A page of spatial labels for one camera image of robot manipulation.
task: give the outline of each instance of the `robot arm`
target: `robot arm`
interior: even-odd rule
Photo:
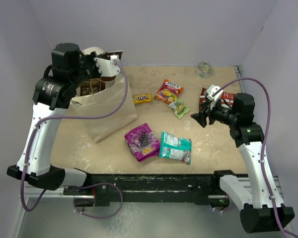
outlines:
[[[197,114],[191,115],[202,127],[216,120],[230,128],[230,135],[246,164],[252,195],[243,187],[234,175],[220,177],[220,188],[226,192],[240,210],[241,223],[246,232],[277,231],[278,226],[273,213],[273,203],[261,169],[264,163],[268,181],[273,190],[278,214],[283,227],[295,216],[292,207],[285,207],[284,201],[276,189],[274,179],[267,161],[266,149],[264,159],[260,153],[264,134],[260,125],[253,122],[255,102],[246,93],[237,93],[232,107],[223,107],[220,100],[223,91],[215,96],[220,87],[212,85],[206,91],[207,100]]]
[[[50,164],[51,153],[61,119],[47,120],[35,128],[37,122],[46,117],[64,116],[76,89],[90,78],[112,77],[120,72],[113,60],[122,52],[105,52],[97,55],[88,49],[89,54],[79,50],[78,45],[62,43],[52,50],[52,65],[48,66],[43,78],[35,85],[33,95],[33,117],[23,153],[16,165],[8,167],[7,174],[21,179],[27,165],[25,180],[38,188],[56,190],[60,186],[82,186],[86,173],[77,169],[63,169]],[[26,149],[32,131],[35,137],[27,164]]]

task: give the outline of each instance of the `teal candy bag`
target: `teal candy bag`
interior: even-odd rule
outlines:
[[[159,156],[191,164],[191,139],[177,138],[163,131]]]

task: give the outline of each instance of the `black metal base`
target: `black metal base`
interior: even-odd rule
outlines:
[[[88,174],[83,186],[101,182],[116,185],[122,192],[124,202],[188,202],[197,205],[224,207],[228,204],[220,199],[209,199],[209,195],[223,195],[218,183],[218,173],[202,175],[105,175]],[[93,191],[64,189],[64,195],[92,195]],[[95,206],[109,206],[119,202],[119,193],[110,186],[96,188]]]

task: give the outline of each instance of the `small green snack bag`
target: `small green snack bag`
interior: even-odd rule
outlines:
[[[159,156],[191,164],[191,139],[177,138],[163,131]]]
[[[183,118],[184,114],[190,111],[190,109],[183,104],[183,101],[178,98],[173,103],[170,103],[169,107],[174,109],[174,113],[179,119]]]

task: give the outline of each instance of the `snack bag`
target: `snack bag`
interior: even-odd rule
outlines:
[[[202,89],[202,93],[200,96],[199,110],[201,110],[201,104],[207,100],[205,98],[206,90],[207,90],[206,88]],[[236,94],[234,94],[234,93],[223,92],[221,99],[224,99],[230,106],[233,106],[235,96],[236,96]],[[225,102],[223,102],[223,100],[222,100],[222,106],[228,108],[228,106],[225,104]]]
[[[125,140],[139,162],[148,157],[159,155],[160,142],[147,123],[129,131],[125,135]]]
[[[134,99],[134,104],[148,103],[148,102],[151,102],[151,95],[150,93],[135,95],[133,96],[133,99]]]
[[[169,107],[174,109],[174,113],[176,116],[181,119],[183,118],[184,114],[188,113],[190,111],[189,108],[187,108],[181,99],[176,99],[173,103],[169,104]]]
[[[177,99],[179,93],[182,90],[183,90],[183,87],[180,87],[174,83],[171,83],[169,80],[165,79],[162,86],[155,94],[154,98],[159,101],[170,104]]]
[[[191,164],[191,139],[177,138],[163,131],[159,156]]]

